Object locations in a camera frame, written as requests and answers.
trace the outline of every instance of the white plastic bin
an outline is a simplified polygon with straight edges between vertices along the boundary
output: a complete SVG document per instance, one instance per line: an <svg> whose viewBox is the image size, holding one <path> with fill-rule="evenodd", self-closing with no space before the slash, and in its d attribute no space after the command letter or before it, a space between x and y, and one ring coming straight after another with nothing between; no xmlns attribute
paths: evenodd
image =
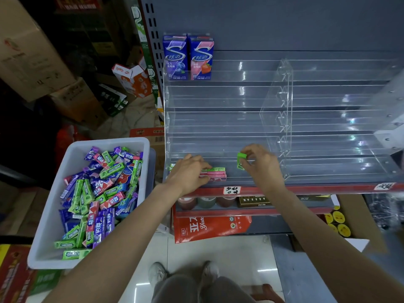
<svg viewBox="0 0 404 303"><path fill-rule="evenodd" d="M31 250L29 251L28 266L32 269L71 269L79 262L79 260L62 260L64 250L55 249L53 242L61 240L64 234L58 212L59 209L62 209L60 195L66 186L63 183L63 178L78 173L88 166L89 161L84 160L84 157L92 146L99 147L101 152L105 150L111 151L114 147L118 146L128 147L132 152L143 151L144 163L140 173L137 204L139 205L145 199L150 152L150 142L147 138L118 138L72 143L68 147L53 181Z"/></svg>

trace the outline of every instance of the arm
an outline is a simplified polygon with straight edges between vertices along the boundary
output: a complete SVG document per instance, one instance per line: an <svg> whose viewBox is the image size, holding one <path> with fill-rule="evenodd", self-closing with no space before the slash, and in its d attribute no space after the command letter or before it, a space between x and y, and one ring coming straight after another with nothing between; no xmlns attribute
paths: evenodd
<svg viewBox="0 0 404 303"><path fill-rule="evenodd" d="M278 159L260 145L242 150L242 165L283 216L338 302L401 302L402 285L316 217L286 189Z"/></svg>
<svg viewBox="0 0 404 303"><path fill-rule="evenodd" d="M156 186L114 231L46 297L44 303L118 302L129 283L160 221L184 194L209 181L199 178L211 168L202 157L186 155L179 160L167 181Z"/></svg>

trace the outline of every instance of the right hand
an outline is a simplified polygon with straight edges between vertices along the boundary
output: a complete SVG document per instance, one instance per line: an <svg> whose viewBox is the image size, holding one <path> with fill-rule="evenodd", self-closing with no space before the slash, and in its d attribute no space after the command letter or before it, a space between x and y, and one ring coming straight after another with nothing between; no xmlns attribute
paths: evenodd
<svg viewBox="0 0 404 303"><path fill-rule="evenodd" d="M262 192L285 189L285 180L276 155L257 144L246 146L241 153L247 154L247 159L255 159L251 164L243 158L240 158L240 162Z"/></svg>

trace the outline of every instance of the hand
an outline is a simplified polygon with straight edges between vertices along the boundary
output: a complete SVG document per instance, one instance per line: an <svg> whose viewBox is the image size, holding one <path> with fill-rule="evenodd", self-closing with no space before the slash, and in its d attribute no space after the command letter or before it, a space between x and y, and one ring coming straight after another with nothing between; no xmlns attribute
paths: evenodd
<svg viewBox="0 0 404 303"><path fill-rule="evenodd" d="M241 153L247 154L247 159L255 158L252 164L243 158L240 158L240 162L252 176L257 187L264 193L285 188L285 180L280 171L278 158L274 154L257 144L246 146Z"/></svg>
<svg viewBox="0 0 404 303"><path fill-rule="evenodd" d="M191 154L187 154L184 159L175 163L166 183L176 186L181 193L179 197L182 197L209 182L209 176L199 178L199 174L202 169L210 168L212 166L205 162L202 156L192 157Z"/></svg>

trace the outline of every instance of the red packaging bag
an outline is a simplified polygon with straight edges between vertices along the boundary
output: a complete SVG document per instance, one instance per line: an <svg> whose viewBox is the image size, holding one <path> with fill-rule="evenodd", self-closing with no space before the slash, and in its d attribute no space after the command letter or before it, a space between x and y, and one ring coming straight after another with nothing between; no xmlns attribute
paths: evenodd
<svg viewBox="0 0 404 303"><path fill-rule="evenodd" d="M251 216L177 218L175 205L173 216L176 244L244 233L252 220Z"/></svg>

